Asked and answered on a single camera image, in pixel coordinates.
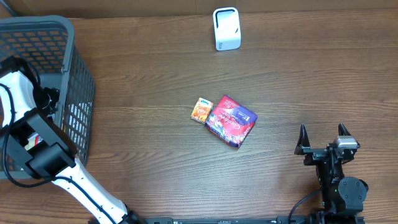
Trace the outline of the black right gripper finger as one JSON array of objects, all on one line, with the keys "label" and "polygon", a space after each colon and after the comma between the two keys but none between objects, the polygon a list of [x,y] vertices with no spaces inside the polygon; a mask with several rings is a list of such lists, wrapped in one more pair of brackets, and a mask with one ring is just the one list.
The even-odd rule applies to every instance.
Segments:
[{"label": "black right gripper finger", "polygon": [[311,150],[310,141],[308,139],[307,130],[305,125],[300,126],[300,134],[298,137],[297,145],[294,151],[295,155],[306,155],[309,154]]},{"label": "black right gripper finger", "polygon": [[347,128],[344,126],[343,123],[340,123],[338,125],[338,135],[339,136],[350,136],[351,134],[349,133],[349,131],[347,130]]}]

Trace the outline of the red purple pad package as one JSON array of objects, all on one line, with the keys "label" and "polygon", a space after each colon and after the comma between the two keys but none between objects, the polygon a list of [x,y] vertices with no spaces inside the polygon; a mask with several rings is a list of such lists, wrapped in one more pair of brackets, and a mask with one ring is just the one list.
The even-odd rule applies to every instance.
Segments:
[{"label": "red purple pad package", "polygon": [[257,119],[256,113],[224,95],[208,116],[205,127],[229,146],[239,148]]}]

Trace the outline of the orange tissue packet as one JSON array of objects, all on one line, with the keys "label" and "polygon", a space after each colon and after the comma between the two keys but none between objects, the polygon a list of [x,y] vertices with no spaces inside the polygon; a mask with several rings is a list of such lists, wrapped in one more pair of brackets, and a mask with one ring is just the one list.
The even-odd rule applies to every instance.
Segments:
[{"label": "orange tissue packet", "polygon": [[199,98],[191,113],[191,119],[204,124],[208,116],[210,115],[212,109],[213,109],[213,102],[206,100],[204,98]]}]

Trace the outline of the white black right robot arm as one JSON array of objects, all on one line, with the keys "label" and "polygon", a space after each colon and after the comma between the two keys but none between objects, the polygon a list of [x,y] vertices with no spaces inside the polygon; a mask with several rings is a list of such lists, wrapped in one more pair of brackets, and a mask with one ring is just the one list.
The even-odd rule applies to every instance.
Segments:
[{"label": "white black right robot arm", "polygon": [[307,195],[291,209],[288,223],[291,223],[295,209],[306,200],[321,194],[323,208],[296,221],[297,223],[364,223],[358,213],[363,211],[363,203],[369,190],[368,184],[343,173],[343,165],[354,160],[360,143],[349,133],[343,123],[338,125],[338,136],[325,148],[312,148],[304,125],[294,154],[304,156],[303,164],[315,166],[320,188]]}]

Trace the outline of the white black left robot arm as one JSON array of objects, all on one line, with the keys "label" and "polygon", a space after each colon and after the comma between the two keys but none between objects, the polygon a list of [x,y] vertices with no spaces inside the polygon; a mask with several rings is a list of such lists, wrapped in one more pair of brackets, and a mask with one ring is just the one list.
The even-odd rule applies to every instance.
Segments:
[{"label": "white black left robot arm", "polygon": [[85,169],[75,143],[49,116],[57,89],[42,88],[38,72],[22,58],[1,62],[2,169],[22,188],[53,183],[78,200],[97,223],[140,223],[145,220],[107,192]]}]

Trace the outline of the white barcode scanner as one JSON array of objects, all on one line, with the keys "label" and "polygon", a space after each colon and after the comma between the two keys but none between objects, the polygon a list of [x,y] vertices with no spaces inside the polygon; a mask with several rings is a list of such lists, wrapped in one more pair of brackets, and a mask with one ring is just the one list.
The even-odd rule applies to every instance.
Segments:
[{"label": "white barcode scanner", "polygon": [[235,7],[223,7],[213,12],[215,48],[217,51],[234,50],[241,46],[239,12]]}]

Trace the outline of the gray plastic shopping basket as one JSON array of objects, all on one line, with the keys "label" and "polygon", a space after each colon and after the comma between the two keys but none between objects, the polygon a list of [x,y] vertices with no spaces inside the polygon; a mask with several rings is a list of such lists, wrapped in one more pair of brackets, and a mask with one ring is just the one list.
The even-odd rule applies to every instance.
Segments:
[{"label": "gray plastic shopping basket", "polygon": [[28,63],[42,88],[59,91],[54,123],[76,144],[87,163],[95,81],[75,46],[72,23],[62,16],[1,19],[1,60],[14,56]]}]

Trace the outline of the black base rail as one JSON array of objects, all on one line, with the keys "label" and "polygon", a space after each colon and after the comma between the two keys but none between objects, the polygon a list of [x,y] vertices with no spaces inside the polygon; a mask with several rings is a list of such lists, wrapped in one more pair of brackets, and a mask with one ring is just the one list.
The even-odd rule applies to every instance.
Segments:
[{"label": "black base rail", "polygon": [[[278,216],[276,218],[265,218],[265,219],[172,219],[172,218],[145,218],[146,224],[288,224],[288,216]],[[293,216],[290,220],[292,224],[309,224],[319,223],[315,220],[310,220],[305,216]],[[358,217],[357,221],[337,221],[331,219],[324,223],[359,223],[365,224],[363,217]]]}]

